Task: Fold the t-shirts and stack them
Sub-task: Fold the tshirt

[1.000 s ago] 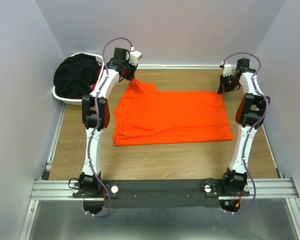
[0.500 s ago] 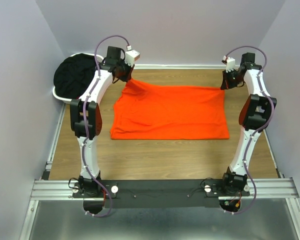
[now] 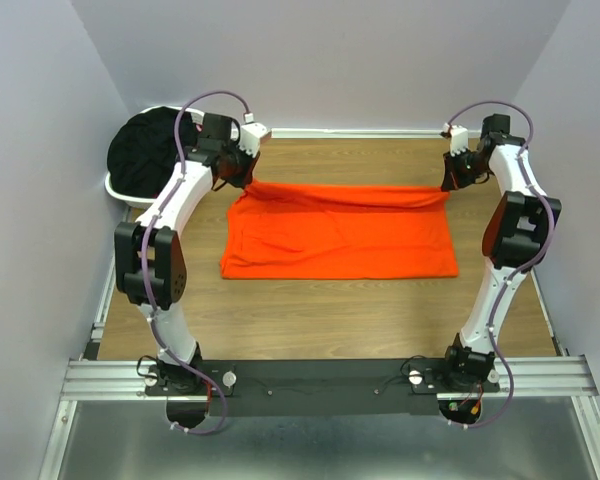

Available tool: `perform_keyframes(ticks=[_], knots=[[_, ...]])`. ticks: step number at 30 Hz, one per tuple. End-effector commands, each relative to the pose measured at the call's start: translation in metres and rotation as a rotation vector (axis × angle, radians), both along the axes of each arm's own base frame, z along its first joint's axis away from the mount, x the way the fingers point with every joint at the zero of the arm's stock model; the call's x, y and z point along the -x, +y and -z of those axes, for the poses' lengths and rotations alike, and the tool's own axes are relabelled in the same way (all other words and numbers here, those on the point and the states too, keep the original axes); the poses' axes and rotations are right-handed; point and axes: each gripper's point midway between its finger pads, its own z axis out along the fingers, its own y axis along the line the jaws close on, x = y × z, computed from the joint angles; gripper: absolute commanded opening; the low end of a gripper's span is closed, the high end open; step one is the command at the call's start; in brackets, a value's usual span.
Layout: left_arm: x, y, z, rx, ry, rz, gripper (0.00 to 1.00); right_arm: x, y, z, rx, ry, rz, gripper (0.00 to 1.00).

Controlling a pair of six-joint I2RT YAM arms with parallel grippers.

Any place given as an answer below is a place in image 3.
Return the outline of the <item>orange t-shirt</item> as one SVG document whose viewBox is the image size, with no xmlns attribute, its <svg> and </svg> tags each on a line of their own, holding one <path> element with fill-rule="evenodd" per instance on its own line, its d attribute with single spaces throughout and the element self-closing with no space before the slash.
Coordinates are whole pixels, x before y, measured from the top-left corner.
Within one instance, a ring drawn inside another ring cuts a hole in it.
<svg viewBox="0 0 600 480">
<path fill-rule="evenodd" d="M 453 278 L 445 204 L 430 186 L 254 182 L 227 213 L 225 279 Z"/>
</svg>

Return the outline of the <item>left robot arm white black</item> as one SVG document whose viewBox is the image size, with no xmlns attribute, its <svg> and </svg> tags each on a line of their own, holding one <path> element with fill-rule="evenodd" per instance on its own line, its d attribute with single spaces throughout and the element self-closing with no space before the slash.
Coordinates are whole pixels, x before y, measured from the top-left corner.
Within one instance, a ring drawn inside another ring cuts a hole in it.
<svg viewBox="0 0 600 480">
<path fill-rule="evenodd" d="M 114 232 L 116 287 L 145 316 L 156 343 L 157 366 L 150 377 L 181 395 L 200 385 L 216 389 L 197 366 L 199 344 L 180 304 L 187 283 L 184 228 L 208 193 L 252 182 L 261 145 L 271 133 L 251 111 L 241 120 L 198 110 L 190 115 L 199 129 L 194 145 L 185 146 L 180 128 L 173 128 L 176 163 L 170 179 L 143 214 Z"/>
</svg>

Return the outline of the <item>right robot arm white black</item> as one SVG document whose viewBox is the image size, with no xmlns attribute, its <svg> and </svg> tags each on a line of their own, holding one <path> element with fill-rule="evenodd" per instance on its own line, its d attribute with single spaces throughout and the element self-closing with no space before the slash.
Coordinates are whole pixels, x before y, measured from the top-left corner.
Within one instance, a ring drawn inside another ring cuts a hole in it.
<svg viewBox="0 0 600 480">
<path fill-rule="evenodd" d="M 528 141 L 510 134 L 510 117 L 483 120 L 478 146 L 468 144 L 468 130 L 447 123 L 441 136 L 450 141 L 443 155 L 441 190 L 451 192 L 494 177 L 501 198 L 484 231 L 484 276 L 468 320 L 447 348 L 440 379 L 460 392 L 483 383 L 501 356 L 498 337 L 519 286 L 540 263 L 551 243 L 562 210 L 532 171 Z"/>
</svg>

